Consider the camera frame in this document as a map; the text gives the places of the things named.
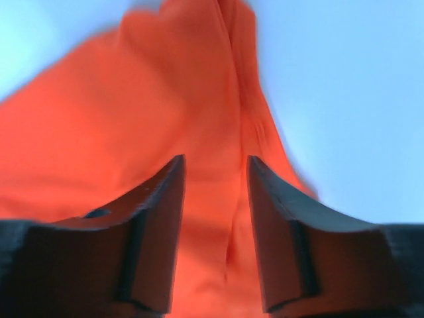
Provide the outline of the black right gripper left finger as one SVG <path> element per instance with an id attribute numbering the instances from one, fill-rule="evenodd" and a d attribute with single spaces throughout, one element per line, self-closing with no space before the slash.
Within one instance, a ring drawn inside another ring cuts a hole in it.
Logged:
<path id="1" fill-rule="evenodd" d="M 162 317 L 169 313 L 186 163 L 90 212 L 1 222 L 2 317 Z"/>

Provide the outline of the orange t shirt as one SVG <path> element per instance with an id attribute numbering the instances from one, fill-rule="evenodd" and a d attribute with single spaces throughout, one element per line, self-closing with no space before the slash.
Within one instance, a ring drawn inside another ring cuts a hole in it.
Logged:
<path id="1" fill-rule="evenodd" d="M 260 87 L 244 1 L 128 12 L 1 104 L 1 216 L 58 221 L 187 175 L 172 317 L 262 317 L 246 185 L 259 156 L 300 190 Z"/>

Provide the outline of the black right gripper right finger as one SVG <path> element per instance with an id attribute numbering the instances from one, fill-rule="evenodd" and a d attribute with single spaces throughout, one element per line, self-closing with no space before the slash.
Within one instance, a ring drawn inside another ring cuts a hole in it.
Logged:
<path id="1" fill-rule="evenodd" d="M 262 305 L 271 317 L 422 317 L 423 226 L 349 217 L 248 160 Z"/>

